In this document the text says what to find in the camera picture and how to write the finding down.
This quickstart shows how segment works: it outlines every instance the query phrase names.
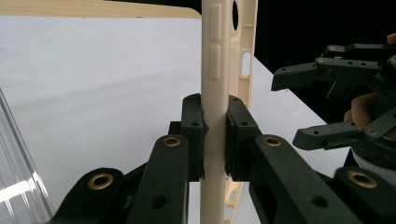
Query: robotic hand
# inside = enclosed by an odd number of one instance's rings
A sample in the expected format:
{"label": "robotic hand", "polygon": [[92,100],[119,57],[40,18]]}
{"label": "robotic hand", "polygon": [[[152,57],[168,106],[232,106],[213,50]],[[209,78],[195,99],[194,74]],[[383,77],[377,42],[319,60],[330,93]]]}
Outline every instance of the robotic hand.
{"label": "robotic hand", "polygon": [[304,150],[352,147],[358,154],[382,156],[385,168],[396,167],[396,142],[386,137],[396,127],[396,46],[330,45],[313,63],[278,69],[272,91],[308,86],[313,80],[334,82],[329,100],[345,101],[354,87],[362,85],[379,101],[364,128],[345,121],[300,129],[293,144]]}

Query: hole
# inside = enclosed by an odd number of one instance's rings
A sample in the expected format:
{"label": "hole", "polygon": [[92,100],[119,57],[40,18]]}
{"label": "hole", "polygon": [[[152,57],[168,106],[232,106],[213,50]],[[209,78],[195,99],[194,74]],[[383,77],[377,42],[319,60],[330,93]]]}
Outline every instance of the hole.
{"label": "hole", "polygon": [[363,172],[349,171],[347,177],[355,184],[367,189],[373,189],[377,186],[376,181]]}
{"label": "hole", "polygon": [[281,144],[281,142],[275,138],[266,138],[264,139],[264,143],[272,147],[278,147]]}
{"label": "hole", "polygon": [[175,147],[180,144],[180,140],[178,138],[173,138],[173,137],[166,138],[165,140],[163,140],[163,142],[167,147]]}
{"label": "hole", "polygon": [[88,181],[88,188],[90,189],[105,189],[113,183],[114,177],[110,174],[93,175]]}
{"label": "hole", "polygon": [[160,209],[166,205],[166,198],[162,195],[152,197],[149,205],[152,209]]}
{"label": "hole", "polygon": [[324,199],[320,195],[311,195],[309,201],[316,207],[327,207],[329,204],[327,203],[326,199]]}
{"label": "hole", "polygon": [[236,31],[238,29],[238,5],[233,1],[233,29]]}
{"label": "hole", "polygon": [[250,75],[251,54],[245,52],[242,58],[242,76],[247,77]]}
{"label": "hole", "polygon": [[231,191],[230,197],[228,198],[228,200],[230,200],[231,202],[235,201],[236,199],[236,191],[233,190]]}
{"label": "hole", "polygon": [[361,183],[366,183],[367,184],[367,183],[370,182],[370,179],[367,178],[367,176],[364,176],[364,175],[355,175],[355,179],[357,181],[361,182]]}
{"label": "hole", "polygon": [[224,218],[227,220],[231,220],[233,218],[233,208],[229,206],[224,207]]}
{"label": "hole", "polygon": [[369,132],[369,134],[376,135],[376,130],[374,129],[369,129],[367,131]]}
{"label": "hole", "polygon": [[93,184],[95,185],[103,185],[108,181],[107,176],[99,176],[95,180],[93,180]]}

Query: finger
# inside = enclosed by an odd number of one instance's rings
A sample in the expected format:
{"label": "finger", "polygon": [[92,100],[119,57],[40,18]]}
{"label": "finger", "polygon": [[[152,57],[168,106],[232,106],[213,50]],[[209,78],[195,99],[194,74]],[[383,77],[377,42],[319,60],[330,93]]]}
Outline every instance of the finger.
{"label": "finger", "polygon": [[385,136],[390,140],[396,141],[396,128],[390,130]]}
{"label": "finger", "polygon": [[363,129],[371,122],[370,111],[378,102],[378,97],[367,93],[352,100],[352,120],[359,129]]}
{"label": "finger", "polygon": [[389,45],[396,45],[396,33],[388,35],[387,39]]}
{"label": "finger", "polygon": [[352,121],[352,110],[348,110],[344,115],[344,121]]}

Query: transparent plastic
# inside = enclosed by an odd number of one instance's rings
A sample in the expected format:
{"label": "transparent plastic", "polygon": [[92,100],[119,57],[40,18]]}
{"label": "transparent plastic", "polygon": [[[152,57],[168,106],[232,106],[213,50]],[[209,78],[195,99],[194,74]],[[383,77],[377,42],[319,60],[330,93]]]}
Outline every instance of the transparent plastic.
{"label": "transparent plastic", "polygon": [[46,223],[53,205],[0,90],[0,224]]}

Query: screw hole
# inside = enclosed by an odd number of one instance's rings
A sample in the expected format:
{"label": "screw hole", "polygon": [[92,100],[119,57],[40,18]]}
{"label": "screw hole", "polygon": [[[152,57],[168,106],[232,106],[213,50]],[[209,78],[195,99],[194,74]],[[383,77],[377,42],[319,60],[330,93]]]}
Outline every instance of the screw hole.
{"label": "screw hole", "polygon": [[113,182],[114,177],[110,174],[98,174],[91,177],[88,181],[90,189],[105,189]]}
{"label": "screw hole", "polygon": [[327,207],[329,204],[327,203],[326,199],[320,195],[311,195],[309,201],[316,207]]}
{"label": "screw hole", "polygon": [[275,138],[265,138],[264,143],[272,147],[278,147],[281,145],[281,142]]}
{"label": "screw hole", "polygon": [[363,172],[349,171],[347,177],[355,184],[367,189],[373,189],[377,186],[376,181]]}
{"label": "screw hole", "polygon": [[168,147],[175,147],[175,146],[178,146],[180,144],[180,140],[178,138],[170,137],[170,138],[166,138],[164,140],[164,143]]}
{"label": "screw hole", "polygon": [[166,205],[166,198],[162,195],[152,197],[149,204],[152,209],[160,209]]}

